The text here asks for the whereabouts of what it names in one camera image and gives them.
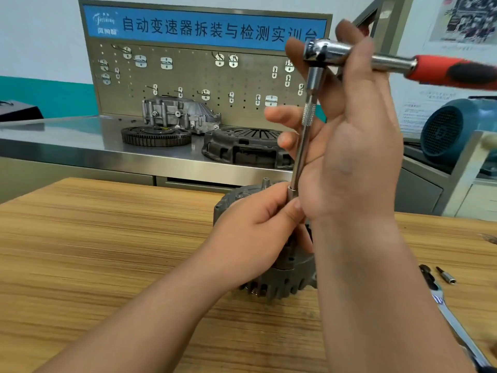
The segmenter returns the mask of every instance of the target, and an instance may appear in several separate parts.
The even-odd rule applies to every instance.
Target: right hand
[[[388,74],[373,72],[371,38],[348,21],[336,30],[339,41],[355,45],[347,59],[343,84],[328,71],[319,100],[327,123],[315,119],[306,166],[298,183],[304,213],[315,220],[331,216],[393,217],[394,197],[403,156]],[[304,78],[304,44],[288,41],[286,53]],[[293,128],[283,132],[279,145],[295,158],[302,108],[265,109],[271,122]]]

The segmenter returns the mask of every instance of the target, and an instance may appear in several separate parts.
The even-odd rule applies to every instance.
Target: forearm
[[[198,322],[223,293],[214,275],[191,257],[37,373],[173,371]]]
[[[472,371],[393,217],[312,227],[330,371]]]

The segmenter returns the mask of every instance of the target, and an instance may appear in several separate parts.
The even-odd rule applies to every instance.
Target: alternator
[[[221,124],[221,114],[188,98],[161,95],[144,99],[142,113],[145,124],[183,128],[198,135],[218,129]]]
[[[264,178],[262,185],[254,184],[240,187],[224,195],[214,207],[214,224],[232,203],[272,184],[268,178]],[[295,295],[297,291],[308,285],[317,288],[314,254],[304,251],[301,246],[295,243],[294,238],[290,237],[272,267],[261,276],[242,285],[240,289],[247,289],[251,294],[266,297],[269,302],[273,298],[280,299],[288,297],[290,294]]]

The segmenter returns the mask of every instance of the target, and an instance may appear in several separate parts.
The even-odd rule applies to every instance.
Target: wood grain surface
[[[0,205],[0,372],[33,371],[187,258],[220,197],[69,178]],[[447,303],[497,364],[497,245],[480,235],[497,224],[397,219],[420,262],[457,278],[442,283]],[[187,371],[326,372],[316,291],[271,305],[226,294],[194,334]]]

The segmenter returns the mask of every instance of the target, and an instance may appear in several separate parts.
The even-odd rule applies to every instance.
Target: red handle
[[[443,56],[419,55],[406,78],[430,85],[497,90],[497,67]]]

